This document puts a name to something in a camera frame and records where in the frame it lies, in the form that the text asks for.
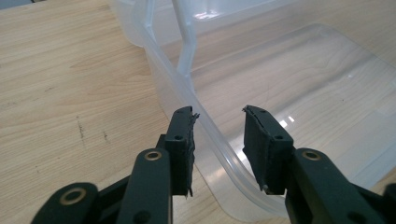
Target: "transparent plastic bin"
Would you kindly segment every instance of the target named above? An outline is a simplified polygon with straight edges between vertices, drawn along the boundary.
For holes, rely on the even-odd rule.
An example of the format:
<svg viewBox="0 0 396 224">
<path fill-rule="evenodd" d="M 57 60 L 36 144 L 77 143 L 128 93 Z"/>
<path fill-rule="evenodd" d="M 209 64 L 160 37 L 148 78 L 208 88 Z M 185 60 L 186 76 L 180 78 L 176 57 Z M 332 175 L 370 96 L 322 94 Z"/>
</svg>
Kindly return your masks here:
<svg viewBox="0 0 396 224">
<path fill-rule="evenodd" d="M 283 197 L 259 190 L 242 152 L 245 105 L 270 111 L 296 147 L 323 151 L 360 186 L 395 166 L 396 69 L 324 24 L 353 4 L 382 8 L 368 2 L 115 0 L 113 7 L 127 38 L 146 50 L 167 116 L 185 105 L 201 114 L 196 165 L 221 207 L 257 221 L 287 213 Z M 338 24 L 359 24 L 361 10 Z M 376 29 L 366 28 L 381 22 L 389 20 L 362 30 L 370 35 Z"/>
</svg>

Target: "wood grain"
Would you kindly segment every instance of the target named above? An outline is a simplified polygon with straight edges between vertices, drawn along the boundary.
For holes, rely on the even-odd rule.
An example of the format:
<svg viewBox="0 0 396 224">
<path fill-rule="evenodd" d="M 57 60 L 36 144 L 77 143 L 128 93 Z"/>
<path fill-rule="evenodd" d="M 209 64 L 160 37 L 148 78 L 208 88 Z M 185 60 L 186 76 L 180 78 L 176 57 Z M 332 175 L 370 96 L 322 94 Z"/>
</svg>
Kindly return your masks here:
<svg viewBox="0 0 396 224">
<path fill-rule="evenodd" d="M 371 48 L 396 63 L 394 46 Z M 0 11 L 2 223 L 29 223 L 69 183 L 102 189 L 131 172 L 135 156 L 154 147 L 169 122 L 149 74 L 145 52 L 124 38 L 107 1 Z M 375 191 L 395 180 L 393 170 Z M 193 198 L 174 199 L 176 223 L 240 223 L 221 210 L 196 167 L 193 190 Z"/>
</svg>

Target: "clear plastic container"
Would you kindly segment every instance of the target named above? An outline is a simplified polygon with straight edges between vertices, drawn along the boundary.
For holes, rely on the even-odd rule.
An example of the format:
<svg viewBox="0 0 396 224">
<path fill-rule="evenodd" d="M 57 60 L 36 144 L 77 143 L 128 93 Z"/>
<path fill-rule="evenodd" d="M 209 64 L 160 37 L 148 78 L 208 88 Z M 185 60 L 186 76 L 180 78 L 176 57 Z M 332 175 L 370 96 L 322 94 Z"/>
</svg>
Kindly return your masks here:
<svg viewBox="0 0 396 224">
<path fill-rule="evenodd" d="M 165 113 L 192 105 L 201 114 L 196 165 L 230 216 L 287 215 L 283 197 L 259 190 L 242 152 L 245 105 L 270 111 L 296 147 L 323 151 L 360 186 L 370 188 L 395 166 L 396 69 L 316 23 L 356 3 L 113 2 L 128 39 L 146 50 Z"/>
</svg>

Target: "wooden surface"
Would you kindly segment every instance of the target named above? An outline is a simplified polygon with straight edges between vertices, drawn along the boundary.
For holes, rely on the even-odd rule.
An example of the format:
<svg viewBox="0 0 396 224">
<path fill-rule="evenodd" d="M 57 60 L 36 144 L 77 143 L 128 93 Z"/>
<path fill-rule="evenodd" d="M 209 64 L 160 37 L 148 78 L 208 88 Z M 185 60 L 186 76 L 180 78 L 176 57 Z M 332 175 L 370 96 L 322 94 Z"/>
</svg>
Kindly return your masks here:
<svg viewBox="0 0 396 224">
<path fill-rule="evenodd" d="M 394 46 L 371 48 L 396 64 Z M 1 223 L 30 222 L 69 183 L 102 189 L 125 177 L 168 122 L 145 52 L 127 42 L 105 0 L 0 11 Z M 374 190 L 395 182 L 395 173 Z M 174 199 L 176 223 L 239 223 L 221 210 L 196 168 L 193 189 L 193 198 Z"/>
</svg>

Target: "wooden table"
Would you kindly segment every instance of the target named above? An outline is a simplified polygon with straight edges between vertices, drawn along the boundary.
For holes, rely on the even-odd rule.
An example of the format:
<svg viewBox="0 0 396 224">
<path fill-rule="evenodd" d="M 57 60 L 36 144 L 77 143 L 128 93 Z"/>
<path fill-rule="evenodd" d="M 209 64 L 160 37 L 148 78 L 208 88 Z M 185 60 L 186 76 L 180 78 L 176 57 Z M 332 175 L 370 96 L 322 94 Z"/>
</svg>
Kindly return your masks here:
<svg viewBox="0 0 396 224">
<path fill-rule="evenodd" d="M 395 46 L 379 52 L 396 64 Z M 145 52 L 127 42 L 106 0 L 0 11 L 2 223 L 30 222 L 69 183 L 102 189 L 125 177 L 168 123 Z M 375 191 L 395 180 L 393 170 Z M 176 223 L 239 223 L 221 210 L 196 167 L 193 190 L 193 198 L 174 199 Z"/>
</svg>

